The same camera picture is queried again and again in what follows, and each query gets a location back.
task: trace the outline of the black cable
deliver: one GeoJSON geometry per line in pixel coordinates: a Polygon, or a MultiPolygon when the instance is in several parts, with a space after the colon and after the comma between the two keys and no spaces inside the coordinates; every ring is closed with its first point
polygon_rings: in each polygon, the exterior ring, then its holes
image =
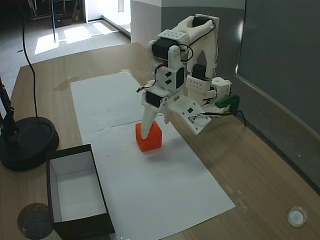
{"type": "Polygon", "coordinates": [[[189,62],[189,61],[194,57],[194,55],[195,55],[194,50],[193,50],[189,45],[187,45],[187,44],[181,43],[181,44],[179,44],[179,46],[185,46],[187,49],[190,49],[190,50],[191,50],[191,57],[189,57],[187,60],[182,60],[183,63],[189,62]]]}
{"type": "MultiPolygon", "coordinates": [[[[242,116],[242,120],[243,120],[243,124],[245,126],[247,126],[247,121],[245,118],[245,115],[242,111],[237,111],[236,114],[240,114],[242,116]]],[[[203,113],[199,113],[198,115],[192,116],[191,118],[195,119],[197,117],[201,117],[201,116],[220,116],[220,117],[224,117],[224,116],[231,116],[233,115],[231,112],[228,113],[217,113],[217,112],[203,112],[203,113]]]]}
{"type": "Polygon", "coordinates": [[[239,110],[239,111],[237,112],[237,114],[240,114],[240,115],[242,116],[243,124],[244,124],[245,126],[247,126],[247,120],[246,120],[246,118],[245,118],[244,113],[239,110]]]}
{"type": "Polygon", "coordinates": [[[150,88],[152,88],[152,87],[154,87],[154,86],[156,85],[156,83],[157,83],[157,80],[156,80],[157,71],[158,71],[158,69],[161,68],[161,67],[167,67],[167,64],[162,63],[162,64],[158,65],[158,66],[156,67],[156,69],[154,70],[154,83],[153,83],[151,86],[147,86],[147,87],[141,86],[141,87],[139,87],[139,88],[136,90],[137,93],[139,93],[140,91],[145,90],[145,89],[150,89],[150,88]]]}
{"type": "Polygon", "coordinates": [[[22,45],[23,45],[23,52],[24,52],[24,56],[26,58],[26,61],[29,64],[29,67],[31,68],[32,74],[33,74],[33,102],[34,102],[34,111],[35,111],[35,116],[38,117],[38,108],[37,108],[37,99],[36,99],[36,72],[28,58],[28,54],[27,54],[27,49],[26,49],[26,39],[25,39],[25,31],[26,31],[26,17],[24,14],[24,10],[21,6],[20,0],[17,0],[19,7],[20,7],[20,11],[22,14],[22,45]]]}
{"type": "Polygon", "coordinates": [[[240,45],[240,54],[239,54],[239,58],[238,58],[238,63],[240,63],[240,58],[241,58],[241,53],[242,53],[242,49],[243,49],[243,44],[244,44],[244,32],[245,32],[245,24],[246,24],[246,19],[247,19],[247,4],[248,4],[248,0],[245,0],[245,4],[244,4],[244,17],[243,17],[243,27],[242,27],[242,38],[241,38],[241,45],[240,45]]]}
{"type": "Polygon", "coordinates": [[[212,21],[214,27],[213,29],[211,29],[208,33],[202,35],[201,37],[199,37],[198,39],[196,39],[195,41],[193,41],[189,46],[191,47],[193,44],[195,44],[196,42],[198,42],[200,39],[204,38],[205,36],[207,36],[209,33],[211,33],[213,30],[216,29],[216,24],[214,23],[214,21],[212,21]]]}

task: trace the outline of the gray coaster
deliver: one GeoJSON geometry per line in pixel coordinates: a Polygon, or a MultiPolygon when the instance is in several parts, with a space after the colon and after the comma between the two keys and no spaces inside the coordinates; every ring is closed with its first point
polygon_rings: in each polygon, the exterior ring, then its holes
{"type": "Polygon", "coordinates": [[[48,206],[43,203],[33,203],[22,209],[17,224],[20,232],[31,240],[44,239],[54,230],[48,206]]]}

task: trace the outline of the orange block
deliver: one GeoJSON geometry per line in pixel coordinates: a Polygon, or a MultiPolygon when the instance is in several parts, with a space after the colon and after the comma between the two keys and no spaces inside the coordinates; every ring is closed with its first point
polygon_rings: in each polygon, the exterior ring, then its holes
{"type": "Polygon", "coordinates": [[[142,139],[141,137],[141,123],[136,124],[135,138],[142,152],[159,149],[162,146],[162,131],[156,121],[153,122],[146,139],[142,139]]]}

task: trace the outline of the black box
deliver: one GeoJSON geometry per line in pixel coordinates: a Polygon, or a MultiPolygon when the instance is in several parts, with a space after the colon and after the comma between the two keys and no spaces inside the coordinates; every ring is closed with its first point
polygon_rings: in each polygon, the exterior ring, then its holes
{"type": "Polygon", "coordinates": [[[46,177],[51,223],[63,240],[115,232],[90,144],[49,153],[46,177]]]}

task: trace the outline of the table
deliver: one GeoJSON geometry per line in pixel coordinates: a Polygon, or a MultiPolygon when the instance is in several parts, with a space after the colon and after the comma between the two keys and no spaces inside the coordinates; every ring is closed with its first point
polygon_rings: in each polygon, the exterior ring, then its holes
{"type": "MultiPolygon", "coordinates": [[[[151,79],[147,51],[138,43],[63,56],[36,63],[34,69],[38,112],[55,124],[59,149],[82,144],[70,82],[118,72],[131,73],[140,84],[151,79]]],[[[27,66],[20,69],[12,105],[16,120],[34,115],[32,73],[27,66]]],[[[320,239],[320,197],[239,120],[233,116],[213,120],[198,136],[178,117],[172,123],[236,207],[166,240],[320,239]],[[302,228],[287,222],[288,211],[294,206],[308,213],[302,228]]],[[[17,217],[32,203],[48,204],[45,164],[27,172],[13,172],[0,165],[0,239],[25,239],[18,230],[17,217]]],[[[60,238],[54,232],[45,239],[60,238]]]]}

